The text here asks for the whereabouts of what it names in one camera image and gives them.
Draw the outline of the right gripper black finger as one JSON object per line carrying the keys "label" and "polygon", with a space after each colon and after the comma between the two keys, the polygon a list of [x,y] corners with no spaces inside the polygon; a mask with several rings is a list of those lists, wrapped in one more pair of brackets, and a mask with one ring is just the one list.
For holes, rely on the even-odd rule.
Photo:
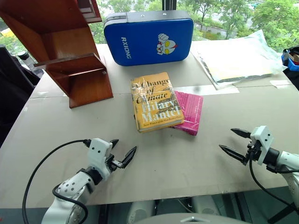
{"label": "right gripper black finger", "polygon": [[230,129],[232,132],[234,132],[235,134],[237,134],[240,137],[246,138],[246,139],[251,139],[251,132],[247,131],[247,130],[243,130],[240,128],[231,128]]}
{"label": "right gripper black finger", "polygon": [[237,151],[231,149],[230,147],[228,146],[225,146],[225,145],[219,145],[219,147],[226,153],[228,154],[229,156],[231,156],[232,158],[240,161],[244,166],[247,165],[247,162],[248,162],[248,159],[243,156],[242,154],[238,153]]}

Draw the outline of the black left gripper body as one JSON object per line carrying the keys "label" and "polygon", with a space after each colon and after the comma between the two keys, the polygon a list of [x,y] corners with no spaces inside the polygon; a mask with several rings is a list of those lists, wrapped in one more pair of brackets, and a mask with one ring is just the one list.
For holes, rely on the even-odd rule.
{"label": "black left gripper body", "polygon": [[123,168],[123,163],[117,161],[112,154],[106,159],[106,165],[110,172],[114,172],[117,168]]}

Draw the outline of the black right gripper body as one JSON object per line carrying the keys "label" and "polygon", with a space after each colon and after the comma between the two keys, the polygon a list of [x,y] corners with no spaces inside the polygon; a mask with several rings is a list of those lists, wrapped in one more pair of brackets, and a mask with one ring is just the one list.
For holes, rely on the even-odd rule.
{"label": "black right gripper body", "polygon": [[261,142],[259,140],[250,141],[247,145],[247,153],[245,156],[245,162],[247,163],[250,159],[253,161],[257,161],[261,154]]}

